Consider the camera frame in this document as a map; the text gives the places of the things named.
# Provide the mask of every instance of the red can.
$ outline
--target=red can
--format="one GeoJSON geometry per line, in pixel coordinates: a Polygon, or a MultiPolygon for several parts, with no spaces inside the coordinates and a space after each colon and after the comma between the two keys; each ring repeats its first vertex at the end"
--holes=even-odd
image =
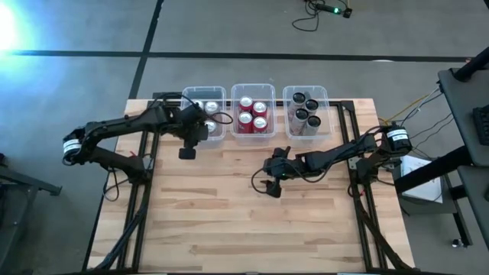
{"type": "Polygon", "coordinates": [[[239,109],[241,112],[249,112],[253,109],[253,99],[249,96],[243,96],[239,99],[239,109]]]}
{"type": "Polygon", "coordinates": [[[267,117],[267,105],[263,102],[255,102],[253,104],[253,116],[254,117],[267,117]]]}
{"type": "Polygon", "coordinates": [[[251,134],[253,133],[253,116],[249,112],[242,112],[238,118],[238,133],[251,134]]]}
{"type": "Polygon", "coordinates": [[[264,117],[257,117],[253,120],[253,133],[266,134],[268,128],[267,119],[264,117]]]}

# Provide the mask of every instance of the soda can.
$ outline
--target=soda can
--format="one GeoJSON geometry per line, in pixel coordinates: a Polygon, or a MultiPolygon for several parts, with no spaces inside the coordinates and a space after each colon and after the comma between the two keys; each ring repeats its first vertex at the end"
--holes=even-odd
{"type": "Polygon", "coordinates": [[[253,99],[249,96],[243,96],[239,99],[239,109],[241,112],[252,112],[253,99]]]}
{"type": "Polygon", "coordinates": [[[315,115],[318,110],[319,103],[314,99],[309,99],[304,104],[305,110],[309,113],[309,115],[315,115]]]}
{"type": "Polygon", "coordinates": [[[212,116],[216,112],[219,112],[219,105],[217,102],[207,102],[204,111],[206,111],[207,115],[212,116]]]}
{"type": "Polygon", "coordinates": [[[238,118],[238,133],[251,134],[253,133],[253,116],[249,112],[242,112],[238,118]]]}
{"type": "Polygon", "coordinates": [[[193,100],[193,103],[197,104],[202,110],[204,109],[204,103],[200,100],[193,100]]]}
{"type": "Polygon", "coordinates": [[[253,104],[253,116],[254,117],[267,117],[267,105],[264,102],[255,102],[253,104]]]}
{"type": "Polygon", "coordinates": [[[307,118],[307,122],[304,125],[303,136],[313,136],[318,132],[319,126],[321,125],[321,118],[315,115],[307,118]]]}
{"type": "Polygon", "coordinates": [[[289,107],[287,107],[287,117],[289,121],[292,120],[295,115],[297,109],[302,108],[304,106],[304,102],[306,101],[306,96],[301,92],[296,92],[292,95],[292,100],[290,101],[289,107]]]}
{"type": "Polygon", "coordinates": [[[214,121],[206,121],[207,129],[209,130],[209,135],[212,135],[217,130],[217,123],[214,121]]]}
{"type": "Polygon", "coordinates": [[[267,119],[264,117],[257,117],[253,120],[253,133],[266,134],[268,128],[267,119]]]}
{"type": "Polygon", "coordinates": [[[293,135],[300,135],[300,133],[302,133],[303,131],[304,124],[306,123],[308,116],[309,114],[305,109],[297,109],[292,118],[292,121],[290,122],[290,133],[293,135]]]}

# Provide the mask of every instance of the clear plastic bin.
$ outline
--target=clear plastic bin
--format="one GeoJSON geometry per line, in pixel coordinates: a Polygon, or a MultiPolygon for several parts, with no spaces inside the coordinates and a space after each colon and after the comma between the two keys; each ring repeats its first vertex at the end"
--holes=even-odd
{"type": "Polygon", "coordinates": [[[283,116],[285,121],[285,132],[290,140],[291,147],[316,147],[321,145],[325,140],[331,138],[332,125],[329,119],[329,102],[328,93],[321,86],[287,86],[283,89],[283,116]],[[292,95],[296,92],[301,92],[306,95],[307,99],[315,99],[319,103],[319,107],[315,116],[321,119],[321,125],[313,136],[293,135],[290,133],[288,107],[292,101],[292,95]]]}
{"type": "Polygon", "coordinates": [[[236,84],[231,89],[231,114],[235,122],[231,127],[231,134],[235,136],[239,145],[264,146],[277,133],[277,107],[275,104],[275,88],[270,84],[236,84]],[[254,102],[261,101],[267,105],[267,132],[265,134],[239,134],[238,116],[239,99],[250,96],[254,102]]]}
{"type": "MultiPolygon", "coordinates": [[[[217,102],[219,106],[219,112],[226,111],[226,90],[220,86],[198,86],[198,87],[186,87],[182,95],[187,96],[193,101],[199,100],[205,105],[209,101],[217,102]]],[[[190,102],[185,98],[182,98],[180,108],[190,106],[190,102]]],[[[200,141],[196,149],[213,149],[220,147],[224,141],[226,135],[226,125],[217,124],[217,128],[214,133],[209,134],[207,141],[200,141]]]]}

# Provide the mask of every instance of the gray floor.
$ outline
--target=gray floor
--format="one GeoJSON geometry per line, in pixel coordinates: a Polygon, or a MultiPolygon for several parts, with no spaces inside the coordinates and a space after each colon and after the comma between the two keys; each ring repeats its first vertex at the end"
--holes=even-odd
{"type": "MultiPolygon", "coordinates": [[[[156,0],[7,3],[21,18],[18,49],[142,50],[156,0]]],[[[352,0],[351,5],[351,19],[322,14],[319,31],[306,34],[290,26],[304,16],[299,0],[166,0],[151,49],[474,56],[489,45],[483,35],[489,10],[482,0],[352,0]]],[[[59,197],[39,195],[14,270],[52,274],[81,268],[106,173],[94,164],[63,166],[61,140],[78,125],[122,114],[138,61],[0,57],[0,152],[9,156],[11,168],[63,186],[59,197]]],[[[436,73],[453,66],[461,64],[150,58],[138,98],[186,86],[219,85],[230,91],[235,83],[271,83],[281,91],[311,84],[326,87],[331,98],[374,98],[378,114],[388,117],[432,91],[436,73]]],[[[406,125],[417,133],[448,113],[441,97],[406,125]]],[[[103,145],[113,148],[115,141],[103,145]]],[[[459,145],[461,138],[451,124],[420,148],[437,156],[459,145]]],[[[469,249],[450,247],[458,237],[450,215],[405,217],[417,267],[487,273],[489,253],[470,205],[461,204],[475,242],[469,249]]]]}

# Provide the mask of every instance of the butcher block tabletop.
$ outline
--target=butcher block tabletop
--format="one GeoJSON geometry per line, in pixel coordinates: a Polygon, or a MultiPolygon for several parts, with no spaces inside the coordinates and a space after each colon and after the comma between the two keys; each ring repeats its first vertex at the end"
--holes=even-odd
{"type": "MultiPolygon", "coordinates": [[[[362,134],[378,125],[373,99],[343,100],[354,102],[362,134]]],[[[137,115],[146,107],[147,100],[128,100],[125,114],[137,115]]],[[[343,144],[338,112],[331,108],[329,114],[332,138],[318,147],[293,148],[289,158],[343,144]]],[[[346,120],[351,138],[348,116],[346,120]]],[[[281,107],[277,108],[277,121],[277,134],[267,146],[240,147],[228,131],[220,148],[197,150],[195,160],[178,158],[183,146],[178,138],[159,137],[140,272],[365,271],[355,208],[347,194],[350,181],[345,162],[333,165],[318,183],[301,179],[282,181],[280,199],[251,188],[253,172],[263,166],[275,147],[288,145],[281,107]]],[[[119,137],[116,152],[125,156],[137,153],[140,139],[141,133],[119,137]]],[[[122,181],[126,176],[118,172],[117,178],[122,181]]],[[[260,174],[255,182],[261,185],[259,181],[263,178],[266,175],[260,174]]],[[[379,178],[392,182],[385,171],[379,172],[379,178]]],[[[111,175],[108,186],[113,184],[111,175]]],[[[372,183],[371,188],[382,234],[402,260],[413,266],[396,190],[380,183],[372,183]]],[[[99,264],[121,236],[130,191],[131,184],[122,183],[117,201],[103,200],[88,268],[99,264]]],[[[114,198],[115,194],[112,189],[107,196],[114,198]]],[[[128,266],[134,253],[135,235],[136,231],[128,246],[128,266]]],[[[370,233],[368,237],[374,266],[378,267],[370,233]]]]}

